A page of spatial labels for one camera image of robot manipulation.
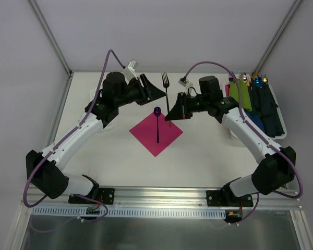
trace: blue cloth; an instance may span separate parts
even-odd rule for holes
[[[255,125],[258,126],[260,130],[262,130],[263,133],[266,132],[264,130],[263,122],[261,118],[259,117],[258,113],[256,113],[255,115],[251,115],[250,112],[247,112],[247,111],[245,111],[245,113],[249,117],[249,119],[252,120],[252,122],[255,123]]]

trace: black mounting bracket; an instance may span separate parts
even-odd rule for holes
[[[232,202],[226,198],[220,198],[220,190],[207,190],[208,207],[253,207],[252,196],[250,194],[241,197],[233,197]]]
[[[99,188],[97,191],[97,199],[99,198],[100,201],[104,205],[113,205],[114,204],[114,198],[115,198],[115,189],[109,189],[109,188]],[[68,203],[70,204],[95,204],[94,202],[87,201],[83,198],[80,198],[78,196],[70,196],[68,198]]]

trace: dark green cloth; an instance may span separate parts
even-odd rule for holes
[[[240,81],[239,79],[237,80],[240,84],[242,108],[247,111],[252,111],[250,97],[248,93],[248,86],[243,81]],[[235,82],[230,82],[230,92],[228,95],[233,97],[237,102],[239,102],[238,89]]]

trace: purple spoon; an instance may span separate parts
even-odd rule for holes
[[[156,142],[159,143],[159,116],[161,115],[161,108],[155,107],[154,108],[154,115],[156,116]]]

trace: fork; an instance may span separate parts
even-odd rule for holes
[[[169,101],[168,101],[168,92],[167,88],[169,87],[169,79],[166,72],[161,73],[162,76],[162,84],[163,87],[166,89],[166,102],[167,102],[167,112],[169,114]]]

